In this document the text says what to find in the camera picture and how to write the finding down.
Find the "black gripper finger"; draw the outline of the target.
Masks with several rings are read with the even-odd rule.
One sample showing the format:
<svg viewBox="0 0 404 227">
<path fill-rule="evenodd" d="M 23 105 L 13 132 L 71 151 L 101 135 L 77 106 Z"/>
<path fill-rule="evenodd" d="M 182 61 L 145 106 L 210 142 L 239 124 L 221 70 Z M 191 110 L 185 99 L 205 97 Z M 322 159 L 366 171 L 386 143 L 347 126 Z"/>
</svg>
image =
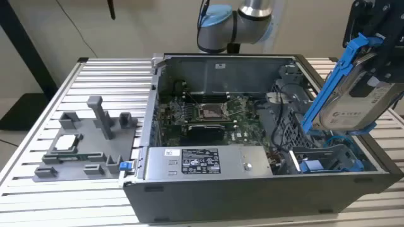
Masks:
<svg viewBox="0 0 404 227">
<path fill-rule="evenodd" d="M 351 3 L 349 17 L 342 38 L 342 47 L 347 46 L 349 41 L 357 36 L 363 26 L 366 14 L 366 2 L 363 0 L 354 0 Z"/>
<path fill-rule="evenodd" d="M 363 65 L 365 74 L 349 92 L 353 97 L 367 96 L 375 87 L 383 85 L 404 85 L 404 34 L 385 36 L 373 53 L 375 55 Z"/>
</svg>

